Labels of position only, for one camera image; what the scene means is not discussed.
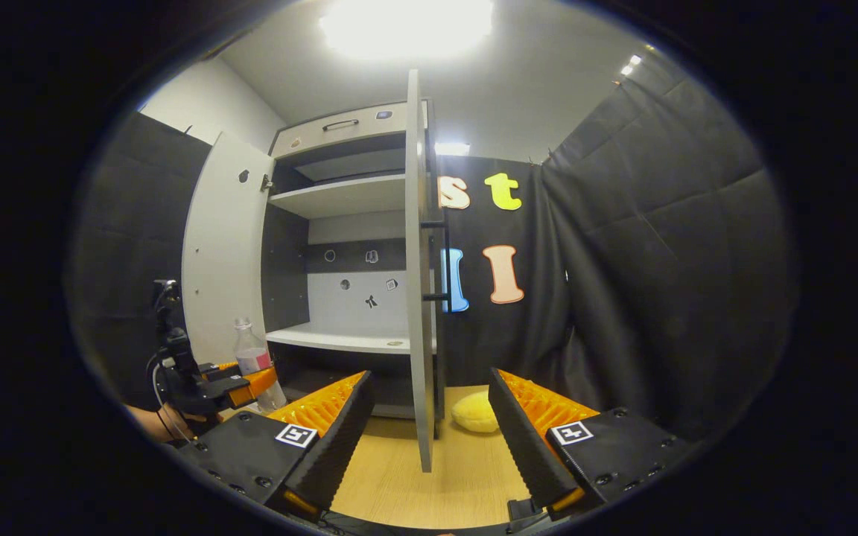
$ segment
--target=yellow letter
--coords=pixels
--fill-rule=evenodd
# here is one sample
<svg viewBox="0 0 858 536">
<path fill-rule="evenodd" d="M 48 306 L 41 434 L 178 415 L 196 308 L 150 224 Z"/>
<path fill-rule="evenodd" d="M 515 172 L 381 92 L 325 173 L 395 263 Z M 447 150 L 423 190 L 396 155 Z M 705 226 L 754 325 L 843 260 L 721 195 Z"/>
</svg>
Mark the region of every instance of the yellow letter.
<svg viewBox="0 0 858 536">
<path fill-rule="evenodd" d="M 512 303 L 525 297 L 525 292 L 518 288 L 515 282 L 515 266 L 512 257 L 515 248 L 511 246 L 490 246 L 483 249 L 492 265 L 492 281 L 495 291 L 492 293 L 492 303 Z"/>
<path fill-rule="evenodd" d="M 521 207 L 521 200 L 512 198 L 512 188 L 517 188 L 515 180 L 508 179 L 507 174 L 499 173 L 486 179 L 486 184 L 492 187 L 492 201 L 501 210 L 514 211 Z"/>
<path fill-rule="evenodd" d="M 439 206 L 463 210 L 471 202 L 466 188 L 465 181 L 459 177 L 439 177 Z"/>
</svg>

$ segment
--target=open cabinet door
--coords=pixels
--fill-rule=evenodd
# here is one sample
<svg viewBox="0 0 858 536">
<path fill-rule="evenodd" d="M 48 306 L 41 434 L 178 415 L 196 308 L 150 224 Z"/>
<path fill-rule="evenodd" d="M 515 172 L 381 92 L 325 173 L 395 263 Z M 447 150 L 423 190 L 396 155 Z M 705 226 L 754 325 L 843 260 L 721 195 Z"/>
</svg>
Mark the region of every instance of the open cabinet door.
<svg viewBox="0 0 858 536">
<path fill-rule="evenodd" d="M 426 180 L 425 117 L 419 94 L 419 72 L 409 71 L 406 98 L 406 316 L 413 375 L 416 437 L 422 471 L 432 471 L 433 426 L 436 420 L 432 366 L 432 306 L 423 301 L 430 292 L 429 237 L 422 231 L 430 196 Z"/>
<path fill-rule="evenodd" d="M 248 316 L 264 334 L 260 249 L 267 209 L 263 177 L 273 159 L 221 133 L 197 179 L 184 228 L 181 296 L 198 363 L 234 360 L 234 319 Z"/>
</svg>

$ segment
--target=wooden floor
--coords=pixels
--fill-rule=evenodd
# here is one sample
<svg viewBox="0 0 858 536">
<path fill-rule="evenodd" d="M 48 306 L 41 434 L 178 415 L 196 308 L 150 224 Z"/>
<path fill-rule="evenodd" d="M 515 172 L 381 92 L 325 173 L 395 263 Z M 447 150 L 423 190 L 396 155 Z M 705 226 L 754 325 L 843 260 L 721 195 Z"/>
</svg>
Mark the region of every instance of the wooden floor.
<svg viewBox="0 0 858 536">
<path fill-rule="evenodd" d="M 531 497 L 501 431 L 480 434 L 452 421 L 451 408 L 488 386 L 446 387 L 433 470 L 419 464 L 415 421 L 371 417 L 331 510 L 386 525 L 464 529 L 508 523 L 508 501 Z M 222 412 L 229 417 L 235 411 Z"/>
</svg>

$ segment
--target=yellow pillow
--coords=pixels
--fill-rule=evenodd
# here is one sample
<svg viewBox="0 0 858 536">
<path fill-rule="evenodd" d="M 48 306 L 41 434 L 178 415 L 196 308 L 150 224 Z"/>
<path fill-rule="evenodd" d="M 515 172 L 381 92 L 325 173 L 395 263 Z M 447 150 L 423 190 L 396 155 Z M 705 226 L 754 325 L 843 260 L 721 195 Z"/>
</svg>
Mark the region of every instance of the yellow pillow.
<svg viewBox="0 0 858 536">
<path fill-rule="evenodd" d="M 495 412 L 488 403 L 488 391 L 480 391 L 457 401 L 452 406 L 452 418 L 466 430 L 494 432 L 498 430 Z"/>
</svg>

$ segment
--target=plastic bottle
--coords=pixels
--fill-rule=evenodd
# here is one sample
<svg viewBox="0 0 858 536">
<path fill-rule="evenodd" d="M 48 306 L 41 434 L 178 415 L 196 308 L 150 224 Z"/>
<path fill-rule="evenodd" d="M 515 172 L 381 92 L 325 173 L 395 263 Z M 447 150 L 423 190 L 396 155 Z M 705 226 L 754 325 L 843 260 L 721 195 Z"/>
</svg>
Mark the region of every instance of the plastic bottle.
<svg viewBox="0 0 858 536">
<path fill-rule="evenodd" d="M 238 330 L 238 342 L 234 345 L 234 356 L 241 367 L 241 374 L 253 374 L 273 366 L 267 342 L 252 332 L 253 323 L 248 318 L 236 319 L 234 329 Z M 287 404 L 280 381 L 277 380 L 266 391 L 256 397 L 260 413 L 267 413 Z"/>
</svg>

